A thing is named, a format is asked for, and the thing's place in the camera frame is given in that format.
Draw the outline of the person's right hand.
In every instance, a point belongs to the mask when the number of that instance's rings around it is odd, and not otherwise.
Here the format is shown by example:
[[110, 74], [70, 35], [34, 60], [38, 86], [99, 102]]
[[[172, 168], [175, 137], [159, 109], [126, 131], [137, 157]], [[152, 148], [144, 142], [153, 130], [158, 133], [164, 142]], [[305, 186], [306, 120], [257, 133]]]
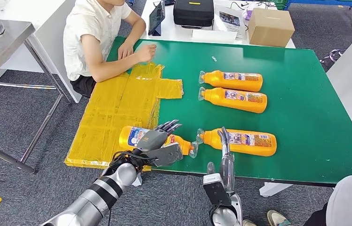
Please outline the person's right hand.
[[150, 62], [155, 55], [156, 48], [155, 44], [143, 45], [136, 53], [138, 62]]

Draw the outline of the person's left hand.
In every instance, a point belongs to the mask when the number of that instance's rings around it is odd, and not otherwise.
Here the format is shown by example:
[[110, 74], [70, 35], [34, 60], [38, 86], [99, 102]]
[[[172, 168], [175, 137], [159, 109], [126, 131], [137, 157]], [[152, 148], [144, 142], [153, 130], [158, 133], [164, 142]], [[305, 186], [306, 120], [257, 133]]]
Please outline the person's left hand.
[[121, 60], [134, 53], [134, 43], [125, 41], [118, 48], [118, 59]]

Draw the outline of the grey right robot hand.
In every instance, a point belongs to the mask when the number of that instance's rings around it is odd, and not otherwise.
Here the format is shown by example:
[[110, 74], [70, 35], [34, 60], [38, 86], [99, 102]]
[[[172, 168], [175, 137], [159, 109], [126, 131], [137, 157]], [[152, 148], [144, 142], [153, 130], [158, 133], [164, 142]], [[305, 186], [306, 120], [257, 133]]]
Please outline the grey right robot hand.
[[223, 180], [224, 190], [232, 196], [235, 193], [235, 174], [234, 174], [234, 156], [231, 154], [229, 145], [229, 133], [222, 127], [218, 132], [221, 138], [222, 159], [220, 164], [220, 176]]

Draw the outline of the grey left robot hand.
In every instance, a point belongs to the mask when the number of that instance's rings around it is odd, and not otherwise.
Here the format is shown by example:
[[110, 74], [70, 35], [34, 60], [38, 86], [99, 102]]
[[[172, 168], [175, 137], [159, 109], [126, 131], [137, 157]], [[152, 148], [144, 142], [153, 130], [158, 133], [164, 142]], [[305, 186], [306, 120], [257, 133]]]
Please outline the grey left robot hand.
[[179, 120], [167, 121], [152, 130], [146, 132], [143, 137], [135, 145], [141, 152], [147, 152], [162, 147], [167, 141], [168, 137], [179, 127]]

